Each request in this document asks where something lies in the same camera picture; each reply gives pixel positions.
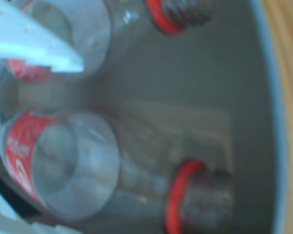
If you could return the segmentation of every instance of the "red bottle cap ring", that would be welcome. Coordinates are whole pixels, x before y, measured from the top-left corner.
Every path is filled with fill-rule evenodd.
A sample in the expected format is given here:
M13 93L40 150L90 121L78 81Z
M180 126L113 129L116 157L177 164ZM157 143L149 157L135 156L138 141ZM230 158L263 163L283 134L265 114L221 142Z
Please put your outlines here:
M164 14L161 0L146 0L146 3L154 21L165 33L174 34L183 30Z
M191 176L205 166L205 163L191 159L185 162L178 171L168 195L166 207L166 229L169 234L182 234L179 204L184 198Z

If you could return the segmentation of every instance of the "coca-cola label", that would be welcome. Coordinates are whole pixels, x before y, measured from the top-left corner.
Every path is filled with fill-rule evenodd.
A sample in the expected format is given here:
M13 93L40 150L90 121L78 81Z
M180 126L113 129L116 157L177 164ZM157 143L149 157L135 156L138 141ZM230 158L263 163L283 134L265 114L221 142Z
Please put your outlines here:
M8 172L39 203L41 201L32 179L31 161L39 135L58 116L59 113L46 114L37 110L27 111L14 121L6 137L5 158Z
M54 78L39 66L27 65L24 60L7 59L6 63L11 72L25 82L51 81Z

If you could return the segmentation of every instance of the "plastic bottle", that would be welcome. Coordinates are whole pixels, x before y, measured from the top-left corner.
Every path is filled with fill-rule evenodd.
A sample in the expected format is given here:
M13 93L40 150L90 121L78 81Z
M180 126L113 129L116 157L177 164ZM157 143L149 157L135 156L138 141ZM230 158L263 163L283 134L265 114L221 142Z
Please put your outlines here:
M172 148L144 124L106 114L29 110L0 124L10 176L62 220L152 221L170 234L220 230L233 207L231 176L193 158L163 160Z
M152 31L182 32L210 18L211 0L13 0L39 23L69 42L84 59L84 72L51 74L48 69L7 60L20 80L81 80L94 76L141 43Z

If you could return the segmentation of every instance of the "wooden surface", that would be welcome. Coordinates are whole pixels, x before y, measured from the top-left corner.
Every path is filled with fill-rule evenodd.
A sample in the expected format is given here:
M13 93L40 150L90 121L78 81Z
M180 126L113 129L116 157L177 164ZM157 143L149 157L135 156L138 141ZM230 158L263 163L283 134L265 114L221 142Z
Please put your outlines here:
M263 0L263 5L279 65L288 137L288 197L283 233L293 234L293 0Z

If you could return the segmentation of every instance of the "gray surface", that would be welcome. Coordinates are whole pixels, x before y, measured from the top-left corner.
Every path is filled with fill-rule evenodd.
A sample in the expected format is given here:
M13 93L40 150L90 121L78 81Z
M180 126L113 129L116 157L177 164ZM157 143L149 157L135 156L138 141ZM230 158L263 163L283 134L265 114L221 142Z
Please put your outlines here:
M77 87L22 85L21 96L31 90L33 98L23 98L26 101L21 101L21 108L82 105L91 109L102 103L121 106L135 101L230 113L236 209L229 233L267 234L271 233L275 189L267 74L248 2L220 4L214 21L203 29L169 39L149 35L139 49L96 80ZM128 228L107 226L110 230L105 227L105 233ZM151 231L137 227L135 232Z

